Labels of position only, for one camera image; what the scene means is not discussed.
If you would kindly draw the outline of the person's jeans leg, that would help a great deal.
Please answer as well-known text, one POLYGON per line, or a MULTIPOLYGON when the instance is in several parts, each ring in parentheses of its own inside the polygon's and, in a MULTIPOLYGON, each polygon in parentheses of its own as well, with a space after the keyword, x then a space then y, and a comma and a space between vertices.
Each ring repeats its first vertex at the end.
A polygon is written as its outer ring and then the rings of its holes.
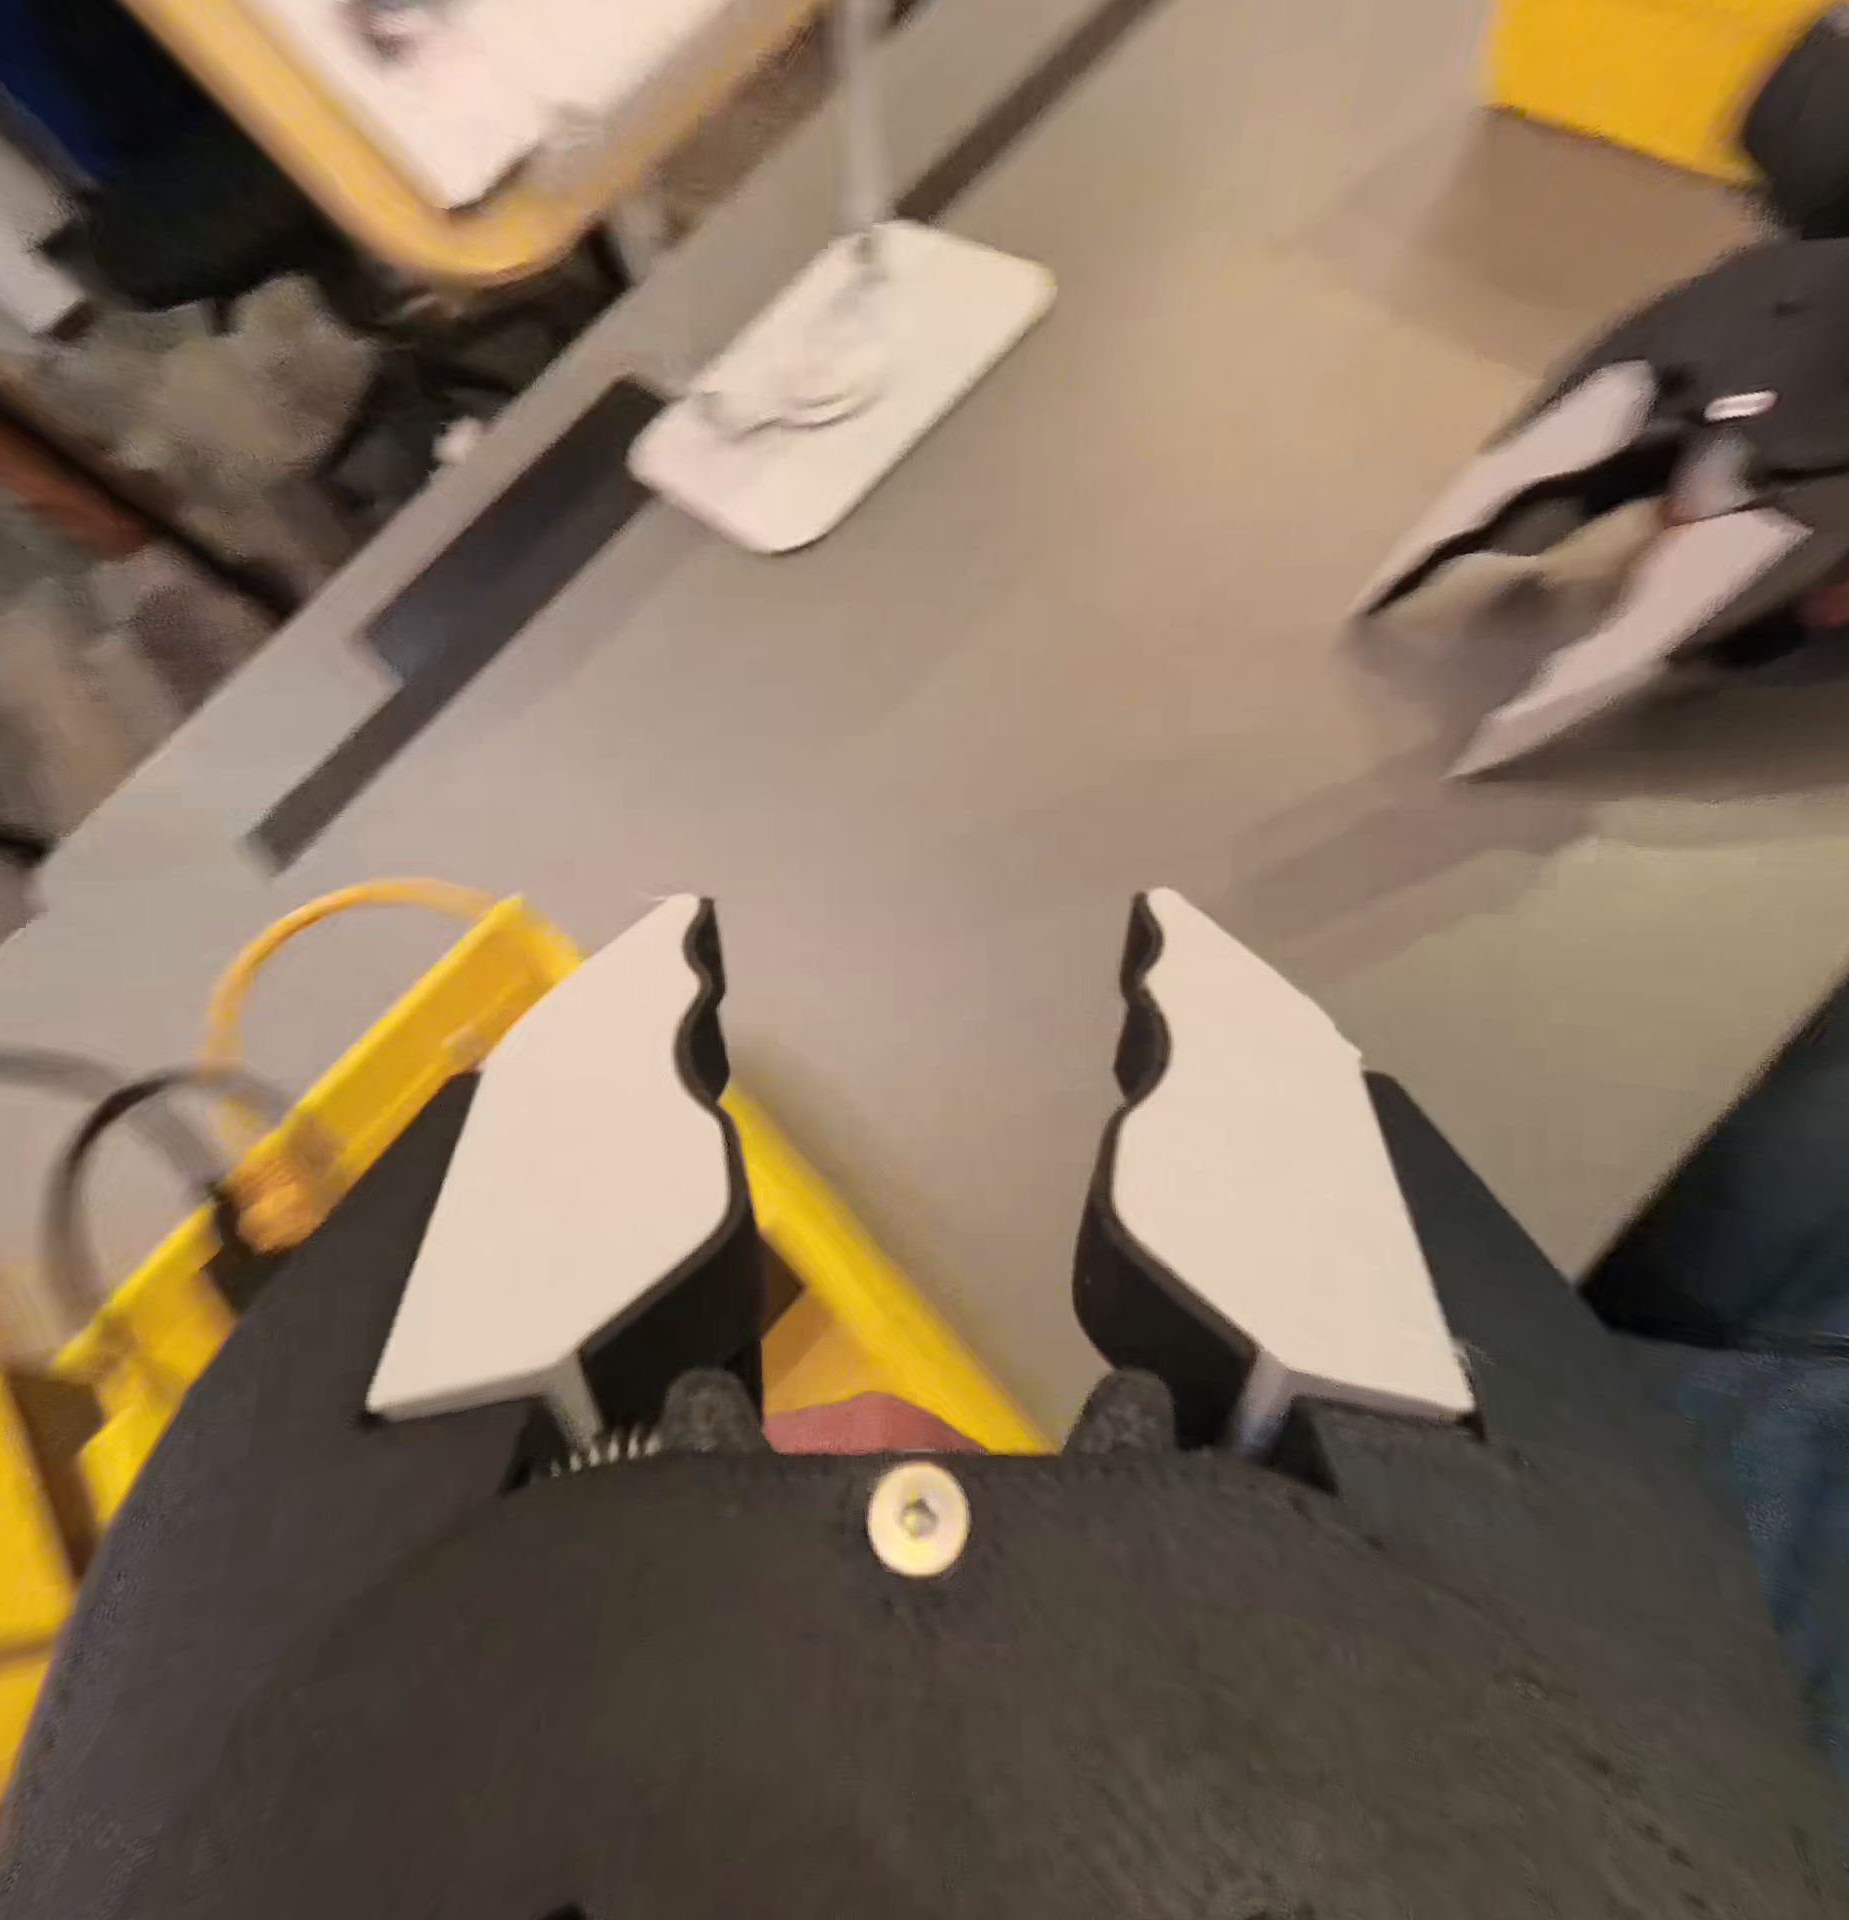
POLYGON ((1849 977, 1585 1285, 1728 1451, 1811 1732, 1849 1793, 1849 977))

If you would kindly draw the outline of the yellow divided plastic bin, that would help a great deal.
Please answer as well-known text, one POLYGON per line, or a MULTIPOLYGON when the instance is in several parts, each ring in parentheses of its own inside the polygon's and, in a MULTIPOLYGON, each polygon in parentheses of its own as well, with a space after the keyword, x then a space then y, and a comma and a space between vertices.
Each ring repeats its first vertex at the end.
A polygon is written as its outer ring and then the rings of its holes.
MULTIPOLYGON (((183 1085, 229 1114, 203 1136, 168 1091, 71 1135, 85 1161, 117 1126, 136 1132, 195 1208, 123 1282, 85 1231, 85 1169, 47 1181, 41 1266, 44 1361, 0 1351, 0 1802, 93 1546, 182 1396, 222 1350, 234 1292, 264 1257, 302 1244, 409 1127, 435 1091, 486 1053, 580 967, 577 943, 522 897, 435 880, 385 880, 305 900, 218 977, 203 1056, 183 1085), (427 906, 469 932, 302 1097, 243 1073, 239 1020, 262 967, 301 932, 358 906, 427 906)), ((764 1335, 766 1415, 859 1394, 908 1399, 991 1451, 1045 1451, 1048 1437, 988 1366, 876 1246, 783 1127, 738 1086, 753 1206, 774 1258, 764 1335)))

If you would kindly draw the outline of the wooden board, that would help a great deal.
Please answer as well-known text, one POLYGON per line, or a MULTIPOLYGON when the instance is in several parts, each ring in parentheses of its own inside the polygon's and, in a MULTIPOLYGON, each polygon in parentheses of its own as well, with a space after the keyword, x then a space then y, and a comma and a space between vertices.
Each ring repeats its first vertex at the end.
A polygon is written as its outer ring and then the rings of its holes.
POLYGON ((648 213, 663 162, 821 14, 754 2, 691 70, 630 108, 593 154, 515 171, 476 205, 427 205, 264 30, 255 2, 125 2, 129 14, 366 254, 440 288, 497 288, 547 275, 585 232, 648 213))

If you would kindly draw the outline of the white board stand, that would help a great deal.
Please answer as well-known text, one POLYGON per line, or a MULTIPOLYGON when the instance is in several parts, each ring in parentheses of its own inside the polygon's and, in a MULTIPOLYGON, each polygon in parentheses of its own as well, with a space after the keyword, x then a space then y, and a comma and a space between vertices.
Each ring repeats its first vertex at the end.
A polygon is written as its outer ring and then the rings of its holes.
POLYGON ((830 2, 838 232, 648 421, 627 469, 760 558, 835 532, 1054 306, 1054 275, 894 214, 888 2, 830 2))

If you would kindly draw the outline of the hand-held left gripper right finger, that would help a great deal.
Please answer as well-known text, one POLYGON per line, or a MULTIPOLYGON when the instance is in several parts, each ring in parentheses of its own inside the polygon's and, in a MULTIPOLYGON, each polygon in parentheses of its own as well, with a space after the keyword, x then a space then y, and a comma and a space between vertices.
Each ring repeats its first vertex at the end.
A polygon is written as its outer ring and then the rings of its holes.
POLYGON ((1132 893, 1121 1001, 1074 1253, 1106 1368, 1183 1451, 1272 1451, 1309 1404, 1475 1425, 1357 1043, 1175 887, 1132 893))

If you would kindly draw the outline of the printed instruction sheet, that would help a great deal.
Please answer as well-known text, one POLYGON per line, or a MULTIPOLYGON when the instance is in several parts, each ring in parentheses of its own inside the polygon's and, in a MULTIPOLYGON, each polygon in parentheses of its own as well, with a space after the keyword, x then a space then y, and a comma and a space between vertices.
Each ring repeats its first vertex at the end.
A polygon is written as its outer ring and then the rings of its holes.
POLYGON ((366 143, 435 207, 552 171, 691 70, 754 2, 255 2, 366 143))

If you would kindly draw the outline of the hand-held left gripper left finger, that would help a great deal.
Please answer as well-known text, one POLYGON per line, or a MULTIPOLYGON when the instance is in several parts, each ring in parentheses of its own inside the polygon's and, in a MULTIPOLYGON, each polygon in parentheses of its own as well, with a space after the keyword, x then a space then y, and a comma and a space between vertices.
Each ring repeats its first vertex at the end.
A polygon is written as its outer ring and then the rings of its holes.
POLYGON ((764 1251, 721 1004, 714 900, 670 893, 497 1043, 367 1415, 528 1401, 566 1444, 625 1444, 697 1368, 760 1401, 764 1251))

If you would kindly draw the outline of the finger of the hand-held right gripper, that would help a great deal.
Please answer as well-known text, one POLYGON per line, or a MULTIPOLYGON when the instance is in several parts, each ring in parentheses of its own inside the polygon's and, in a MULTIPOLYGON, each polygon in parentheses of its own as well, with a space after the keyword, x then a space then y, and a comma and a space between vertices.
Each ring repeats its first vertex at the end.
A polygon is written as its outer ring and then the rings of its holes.
POLYGON ((1448 776, 1496 773, 1637 699, 1688 645, 1770 586, 1810 539, 1810 526, 1780 512, 1670 526, 1635 563, 1610 617, 1493 707, 1448 776))
POLYGON ((1597 467, 1641 446, 1657 407, 1650 362, 1597 366, 1475 451, 1396 537, 1350 617, 1374 617, 1473 554, 1535 558, 1585 519, 1597 467))

